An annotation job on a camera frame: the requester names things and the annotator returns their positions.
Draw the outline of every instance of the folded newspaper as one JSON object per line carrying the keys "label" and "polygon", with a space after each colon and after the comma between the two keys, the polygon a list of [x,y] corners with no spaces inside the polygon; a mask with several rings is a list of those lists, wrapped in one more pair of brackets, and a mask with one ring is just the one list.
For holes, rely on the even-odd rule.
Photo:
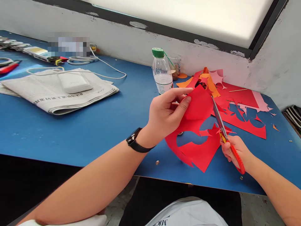
{"label": "folded newspaper", "polygon": [[37,72],[37,75],[29,75],[22,78],[1,81],[0,93],[20,96],[34,105],[53,115],[63,115],[96,101],[113,95],[119,91],[112,82],[102,80],[89,70],[77,68],[71,71],[81,71],[83,76],[93,86],[93,89],[76,94],[64,91],[56,75],[55,69]]}

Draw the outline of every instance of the blue table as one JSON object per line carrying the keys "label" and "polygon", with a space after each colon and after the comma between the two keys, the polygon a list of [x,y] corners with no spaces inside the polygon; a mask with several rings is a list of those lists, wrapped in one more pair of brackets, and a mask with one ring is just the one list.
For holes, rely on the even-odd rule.
{"label": "blue table", "polygon": [[[6,31],[0,31],[0,35],[31,43],[33,46],[47,47],[44,42]],[[31,67],[51,67],[48,63],[20,52],[0,51],[0,57],[23,60],[18,68],[1,80],[23,77],[27,75],[26,69]],[[127,138],[137,127],[146,125],[149,105],[158,95],[151,67],[108,56],[101,56],[101,59],[127,73],[125,79],[109,79],[120,92],[73,113],[62,116],[50,115],[25,99],[0,94],[0,154],[84,167]],[[121,76],[102,62],[82,66],[67,63],[64,65],[66,70],[78,67],[105,76]],[[301,140],[272,99],[265,95],[263,98],[269,107],[274,108],[272,112],[277,114],[272,117],[267,112],[258,113],[266,124],[266,140],[228,123],[225,125],[244,140],[255,156],[301,188],[299,176]],[[249,118],[255,118],[255,114],[253,109],[248,109]],[[214,122],[215,117],[211,116],[201,129],[212,128]],[[273,124],[280,132],[273,129]],[[185,132],[178,138],[178,144],[190,141],[202,143],[205,140],[206,137]],[[146,156],[135,174],[232,191],[265,194],[249,174],[246,173],[243,180],[240,180],[239,172],[232,163],[228,163],[221,148],[217,150],[207,171],[202,173],[198,168],[191,168],[182,163],[168,148],[166,142],[162,141]]]}

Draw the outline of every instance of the black watch strap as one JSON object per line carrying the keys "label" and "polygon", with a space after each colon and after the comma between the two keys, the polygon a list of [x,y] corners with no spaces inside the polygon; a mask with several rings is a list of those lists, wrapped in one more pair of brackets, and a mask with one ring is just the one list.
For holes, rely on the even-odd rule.
{"label": "black watch strap", "polygon": [[138,135],[138,133],[142,130],[142,128],[138,128],[136,129],[127,139],[126,142],[128,143],[128,145],[134,149],[137,152],[140,153],[147,153],[150,150],[152,150],[154,147],[152,148],[144,148],[142,146],[140,146],[137,142],[136,142],[136,137]]}

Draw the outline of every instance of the plastic bottle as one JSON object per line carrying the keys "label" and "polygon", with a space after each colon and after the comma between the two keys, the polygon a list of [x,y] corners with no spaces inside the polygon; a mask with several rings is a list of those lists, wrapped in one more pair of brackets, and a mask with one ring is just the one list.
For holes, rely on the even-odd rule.
{"label": "plastic bottle", "polygon": [[173,88],[172,73],[168,62],[165,60],[164,51],[161,48],[152,48],[153,61],[153,75],[159,91],[163,94]]}

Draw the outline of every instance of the white power bank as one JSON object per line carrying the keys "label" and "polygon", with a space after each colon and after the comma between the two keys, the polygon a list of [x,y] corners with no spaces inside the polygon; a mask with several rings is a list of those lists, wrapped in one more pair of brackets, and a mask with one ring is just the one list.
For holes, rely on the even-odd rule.
{"label": "white power bank", "polygon": [[70,94],[92,89],[88,80],[81,72],[69,72],[58,74],[63,89]]}

